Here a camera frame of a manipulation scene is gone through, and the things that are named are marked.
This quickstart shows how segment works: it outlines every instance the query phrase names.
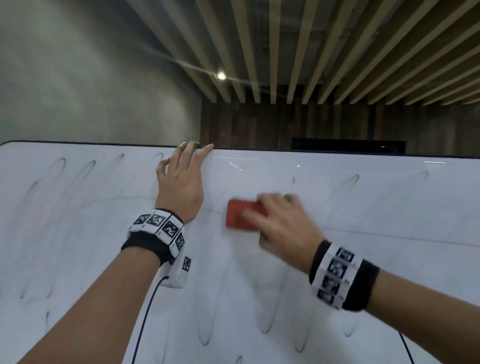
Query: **black wristband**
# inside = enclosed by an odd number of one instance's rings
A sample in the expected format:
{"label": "black wristband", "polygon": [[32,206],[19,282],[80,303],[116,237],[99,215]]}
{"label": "black wristband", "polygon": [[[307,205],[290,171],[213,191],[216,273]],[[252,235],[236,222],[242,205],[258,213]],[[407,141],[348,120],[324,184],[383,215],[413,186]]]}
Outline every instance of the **black wristband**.
{"label": "black wristband", "polygon": [[315,256],[313,257],[312,261],[312,266],[310,267],[310,274],[308,275],[308,279],[310,281],[310,284],[313,283],[313,280],[315,279],[315,274],[317,273],[318,267],[320,266],[320,263],[322,262],[322,259],[324,258],[328,248],[330,248],[330,245],[332,243],[329,242],[327,239],[322,241],[320,245],[317,248],[317,252],[315,253]]}
{"label": "black wristband", "polygon": [[149,234],[145,231],[132,232],[120,250],[130,246],[137,246],[155,253],[158,256],[158,259],[160,259],[160,265],[168,262],[171,258],[168,245],[162,243],[155,235]]}
{"label": "black wristband", "polygon": [[361,311],[367,308],[379,271],[379,267],[363,259],[343,302],[342,308],[344,310]]}
{"label": "black wristband", "polygon": [[183,222],[183,220],[180,218],[180,216],[178,216],[175,212],[173,212],[172,210],[169,210],[167,208],[155,208],[155,210],[162,210],[162,211],[165,211],[165,212],[168,212],[169,214],[172,214],[173,216],[175,216],[181,223],[182,225],[185,225],[185,223]]}

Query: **left hand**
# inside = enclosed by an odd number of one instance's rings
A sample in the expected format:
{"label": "left hand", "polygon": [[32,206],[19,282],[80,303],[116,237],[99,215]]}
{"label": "left hand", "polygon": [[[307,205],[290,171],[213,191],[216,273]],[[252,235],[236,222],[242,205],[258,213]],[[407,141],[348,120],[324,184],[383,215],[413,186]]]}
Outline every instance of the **left hand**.
{"label": "left hand", "polygon": [[204,201],[200,167],[213,149],[213,144],[204,146],[194,154],[197,142],[185,142],[175,148],[170,158],[162,160],[157,169],[158,197],[155,208],[175,212],[183,224],[192,221]]}

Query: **ceiling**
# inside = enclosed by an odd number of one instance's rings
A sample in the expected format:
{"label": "ceiling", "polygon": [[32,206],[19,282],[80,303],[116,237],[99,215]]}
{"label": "ceiling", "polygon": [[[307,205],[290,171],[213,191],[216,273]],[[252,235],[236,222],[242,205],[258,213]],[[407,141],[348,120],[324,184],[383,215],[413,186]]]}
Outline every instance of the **ceiling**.
{"label": "ceiling", "polygon": [[480,101],[480,0],[127,1],[212,102]]}

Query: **forearm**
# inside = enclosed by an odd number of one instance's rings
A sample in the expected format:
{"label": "forearm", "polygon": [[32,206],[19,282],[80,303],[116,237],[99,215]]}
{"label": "forearm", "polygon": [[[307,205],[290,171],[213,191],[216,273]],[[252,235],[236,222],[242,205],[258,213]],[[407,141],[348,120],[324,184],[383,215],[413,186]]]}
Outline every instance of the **forearm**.
{"label": "forearm", "polygon": [[480,307],[381,270],[367,311],[443,364],[480,363]]}
{"label": "forearm", "polygon": [[123,250],[19,364],[120,364],[158,267],[148,250]]}

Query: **wooden wall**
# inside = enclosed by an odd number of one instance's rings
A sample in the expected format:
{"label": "wooden wall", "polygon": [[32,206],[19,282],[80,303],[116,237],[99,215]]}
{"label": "wooden wall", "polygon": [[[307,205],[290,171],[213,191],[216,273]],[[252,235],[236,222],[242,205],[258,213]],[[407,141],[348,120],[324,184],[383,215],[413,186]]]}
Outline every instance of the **wooden wall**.
{"label": "wooden wall", "polygon": [[408,154],[480,157],[480,106],[213,104],[203,99],[203,145],[290,150],[292,137],[405,140]]}

